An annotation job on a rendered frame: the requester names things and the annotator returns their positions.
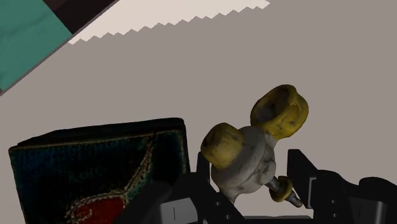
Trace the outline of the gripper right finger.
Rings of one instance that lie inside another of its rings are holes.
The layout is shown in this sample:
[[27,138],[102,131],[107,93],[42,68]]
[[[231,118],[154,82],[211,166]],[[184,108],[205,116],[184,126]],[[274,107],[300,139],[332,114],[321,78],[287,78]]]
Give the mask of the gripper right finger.
[[397,224],[397,185],[379,177],[352,184],[317,169],[298,149],[288,150],[287,176],[315,224]]

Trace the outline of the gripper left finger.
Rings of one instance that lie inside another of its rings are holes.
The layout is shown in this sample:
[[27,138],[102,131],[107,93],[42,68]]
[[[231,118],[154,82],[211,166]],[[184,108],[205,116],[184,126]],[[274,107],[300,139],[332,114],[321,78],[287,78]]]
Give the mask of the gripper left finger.
[[209,162],[197,156],[195,172],[174,185],[153,182],[143,187],[115,219],[115,224],[244,224],[243,215],[209,183]]

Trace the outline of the yellow and white toy figure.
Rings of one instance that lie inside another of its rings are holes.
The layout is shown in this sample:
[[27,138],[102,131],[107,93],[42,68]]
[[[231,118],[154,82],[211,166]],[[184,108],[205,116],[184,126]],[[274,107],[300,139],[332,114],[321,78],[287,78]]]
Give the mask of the yellow and white toy figure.
[[284,84],[255,103],[248,126],[215,125],[203,139],[200,151],[211,164],[211,178],[219,191],[234,203],[239,195],[267,186],[273,201],[302,207],[291,180],[275,176],[274,148],[279,140],[297,132],[308,114],[307,101],[296,87]]

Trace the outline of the dark embroidered box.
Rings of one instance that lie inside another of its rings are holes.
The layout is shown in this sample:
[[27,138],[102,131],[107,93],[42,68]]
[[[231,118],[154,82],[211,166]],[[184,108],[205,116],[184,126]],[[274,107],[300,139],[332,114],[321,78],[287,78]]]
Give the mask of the dark embroidered box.
[[8,153],[26,224],[112,224],[146,183],[190,171],[181,118],[54,130]]

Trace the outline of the teal and dark furniture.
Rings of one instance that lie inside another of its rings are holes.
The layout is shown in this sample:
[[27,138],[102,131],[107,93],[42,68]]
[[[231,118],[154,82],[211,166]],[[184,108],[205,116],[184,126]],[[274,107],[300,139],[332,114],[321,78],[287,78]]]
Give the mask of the teal and dark furniture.
[[0,95],[119,0],[0,0]]

